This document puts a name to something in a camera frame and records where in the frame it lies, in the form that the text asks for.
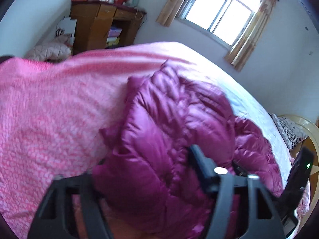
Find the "left beige curtain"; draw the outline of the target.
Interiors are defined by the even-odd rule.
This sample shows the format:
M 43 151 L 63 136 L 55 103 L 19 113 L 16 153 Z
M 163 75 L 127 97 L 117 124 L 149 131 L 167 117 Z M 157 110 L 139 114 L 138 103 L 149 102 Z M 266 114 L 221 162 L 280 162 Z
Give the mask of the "left beige curtain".
M 170 27 L 183 2 L 184 0 L 167 0 L 156 22 L 164 27 Z

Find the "patterned pillow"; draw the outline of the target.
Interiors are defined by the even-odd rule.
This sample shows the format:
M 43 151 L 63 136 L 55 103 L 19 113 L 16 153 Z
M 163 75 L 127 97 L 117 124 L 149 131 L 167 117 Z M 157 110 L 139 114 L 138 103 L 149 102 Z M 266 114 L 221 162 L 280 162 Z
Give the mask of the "patterned pillow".
M 302 128 L 298 127 L 291 119 L 278 117 L 273 113 L 270 116 L 289 150 L 293 150 L 299 143 L 308 138 Z

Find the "magenta puffer jacket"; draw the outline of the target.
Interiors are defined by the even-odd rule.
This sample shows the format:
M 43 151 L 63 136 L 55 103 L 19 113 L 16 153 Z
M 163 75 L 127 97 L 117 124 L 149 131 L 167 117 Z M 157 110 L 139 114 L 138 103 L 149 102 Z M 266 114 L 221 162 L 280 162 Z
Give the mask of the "magenta puffer jacket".
M 93 181 L 132 227 L 159 238 L 200 237 L 215 201 L 188 164 L 191 145 L 230 173 L 239 164 L 281 195 L 270 142 L 198 72 L 167 62 L 151 76 L 129 77 L 127 90 L 122 121 L 102 130 L 110 152 Z

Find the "beige curtain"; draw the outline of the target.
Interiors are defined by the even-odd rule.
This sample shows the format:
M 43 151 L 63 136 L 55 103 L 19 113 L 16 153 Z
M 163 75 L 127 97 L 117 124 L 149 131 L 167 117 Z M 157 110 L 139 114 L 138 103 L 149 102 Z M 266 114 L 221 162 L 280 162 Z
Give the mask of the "beige curtain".
M 270 16 L 276 6 L 277 0 L 262 0 L 258 11 L 239 37 L 238 41 L 230 48 L 224 59 L 238 72 L 245 66 L 257 42 L 262 35 Z
M 167 0 L 156 22 L 164 27 L 170 27 L 183 2 L 184 0 Z

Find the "stacked boxes in desk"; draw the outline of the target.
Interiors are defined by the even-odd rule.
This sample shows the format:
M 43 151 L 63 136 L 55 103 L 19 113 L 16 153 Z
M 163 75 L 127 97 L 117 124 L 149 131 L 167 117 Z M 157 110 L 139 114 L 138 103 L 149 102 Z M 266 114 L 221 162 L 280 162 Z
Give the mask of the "stacked boxes in desk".
M 117 46 L 119 44 L 119 37 L 120 37 L 121 32 L 122 32 L 121 28 L 112 26 L 110 28 L 109 33 L 108 33 L 108 38 L 106 40 L 105 47 L 111 48 L 111 47 Z

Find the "pink and blue bed sheet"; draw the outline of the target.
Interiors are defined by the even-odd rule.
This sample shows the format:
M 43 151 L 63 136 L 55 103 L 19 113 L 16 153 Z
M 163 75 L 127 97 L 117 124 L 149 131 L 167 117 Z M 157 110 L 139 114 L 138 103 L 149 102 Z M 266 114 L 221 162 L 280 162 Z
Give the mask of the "pink and blue bed sheet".
M 12 57 L 1 63 L 1 216 L 26 238 L 57 175 L 78 176 L 106 160 L 102 130 L 123 118 L 131 76 L 164 63 L 198 72 L 227 97 L 234 115 L 251 120 L 270 142 L 283 190 L 292 157 L 270 114 L 230 75 L 176 42 L 80 53 L 58 64 Z M 132 227 L 102 201 L 115 238 L 159 238 Z

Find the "white paper bag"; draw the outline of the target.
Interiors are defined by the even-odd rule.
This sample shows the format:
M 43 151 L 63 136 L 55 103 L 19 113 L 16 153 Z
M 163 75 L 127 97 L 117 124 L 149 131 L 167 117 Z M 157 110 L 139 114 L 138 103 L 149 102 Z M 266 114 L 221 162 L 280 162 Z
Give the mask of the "white paper bag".
M 77 20 L 73 20 L 70 17 L 65 17 L 58 22 L 55 32 L 55 37 L 61 35 L 67 35 L 70 38 L 73 38 L 75 35 Z

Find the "right beige curtain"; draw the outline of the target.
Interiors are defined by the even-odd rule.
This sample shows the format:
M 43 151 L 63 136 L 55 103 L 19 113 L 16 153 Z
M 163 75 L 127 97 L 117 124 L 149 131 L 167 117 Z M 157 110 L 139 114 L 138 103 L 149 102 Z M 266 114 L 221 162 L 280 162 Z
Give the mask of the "right beige curtain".
M 258 11 L 239 37 L 238 41 L 230 48 L 224 59 L 238 72 L 245 66 L 257 42 L 262 35 L 270 16 L 276 6 L 277 0 L 262 0 Z

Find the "wooden desk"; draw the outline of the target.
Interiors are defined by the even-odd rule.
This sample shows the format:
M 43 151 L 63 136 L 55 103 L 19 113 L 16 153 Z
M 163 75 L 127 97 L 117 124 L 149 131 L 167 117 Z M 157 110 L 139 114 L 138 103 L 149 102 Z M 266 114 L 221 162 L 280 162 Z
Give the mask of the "wooden desk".
M 73 54 L 106 48 L 112 27 L 121 29 L 119 46 L 134 43 L 142 22 L 144 10 L 98 1 L 71 1 L 70 18 L 76 20 Z

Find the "window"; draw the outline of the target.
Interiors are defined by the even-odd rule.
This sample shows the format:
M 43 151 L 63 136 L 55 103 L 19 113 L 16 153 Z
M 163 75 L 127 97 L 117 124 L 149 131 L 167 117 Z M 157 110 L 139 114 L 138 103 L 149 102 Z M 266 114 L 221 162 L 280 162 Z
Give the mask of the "window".
M 262 0 L 184 0 L 177 18 L 225 48 L 242 36 Z

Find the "pink quilted bundle on floor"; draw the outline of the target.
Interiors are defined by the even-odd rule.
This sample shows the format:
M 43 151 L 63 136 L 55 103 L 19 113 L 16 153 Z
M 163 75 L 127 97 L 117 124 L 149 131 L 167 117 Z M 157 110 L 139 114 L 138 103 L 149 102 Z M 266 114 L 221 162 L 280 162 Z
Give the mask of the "pink quilted bundle on floor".
M 61 62 L 71 57 L 72 49 L 68 35 L 61 35 L 50 42 L 34 46 L 25 55 L 25 59 L 38 62 Z

